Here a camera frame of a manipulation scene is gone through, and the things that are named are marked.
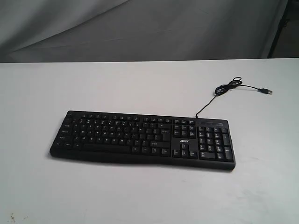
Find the black Acer keyboard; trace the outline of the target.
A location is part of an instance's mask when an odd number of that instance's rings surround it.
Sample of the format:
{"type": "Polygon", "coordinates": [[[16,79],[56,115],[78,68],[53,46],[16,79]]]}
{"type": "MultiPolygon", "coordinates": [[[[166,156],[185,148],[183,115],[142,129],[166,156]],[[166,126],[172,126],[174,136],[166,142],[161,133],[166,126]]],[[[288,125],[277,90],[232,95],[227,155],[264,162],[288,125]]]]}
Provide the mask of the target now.
{"type": "Polygon", "coordinates": [[[221,170],[236,166],[226,120],[126,113],[68,111],[50,155],[221,170]]]}

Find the grey backdrop cloth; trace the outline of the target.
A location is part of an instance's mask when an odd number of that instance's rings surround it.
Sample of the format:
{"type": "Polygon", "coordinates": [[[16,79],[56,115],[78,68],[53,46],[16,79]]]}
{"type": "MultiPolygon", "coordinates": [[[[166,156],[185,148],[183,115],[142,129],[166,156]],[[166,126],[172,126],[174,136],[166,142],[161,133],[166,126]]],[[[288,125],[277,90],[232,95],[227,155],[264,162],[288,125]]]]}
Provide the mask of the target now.
{"type": "Polygon", "coordinates": [[[267,58],[287,0],[3,0],[3,63],[267,58]]]}

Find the black stand pole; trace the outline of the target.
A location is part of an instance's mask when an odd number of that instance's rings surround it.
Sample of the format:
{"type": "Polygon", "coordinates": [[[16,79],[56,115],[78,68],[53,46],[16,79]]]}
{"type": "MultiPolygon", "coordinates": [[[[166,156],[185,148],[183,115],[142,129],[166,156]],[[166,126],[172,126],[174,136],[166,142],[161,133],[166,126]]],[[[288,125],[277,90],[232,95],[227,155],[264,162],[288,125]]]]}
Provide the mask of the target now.
{"type": "Polygon", "coordinates": [[[283,11],[281,17],[279,18],[278,27],[277,27],[275,36],[274,36],[274,38],[273,38],[271,47],[270,47],[270,49],[269,49],[269,53],[268,53],[268,55],[267,55],[267,58],[272,58],[272,56],[273,56],[273,54],[274,54],[274,51],[275,51],[275,49],[276,49],[276,46],[277,46],[277,44],[278,44],[278,41],[279,41],[281,32],[282,32],[283,28],[286,26],[286,24],[287,24],[288,21],[289,21],[289,19],[287,19],[287,15],[288,15],[289,9],[290,9],[290,7],[291,7],[291,4],[292,4],[292,0],[288,0],[288,1],[286,2],[286,4],[285,4],[284,11],[283,11]]]}

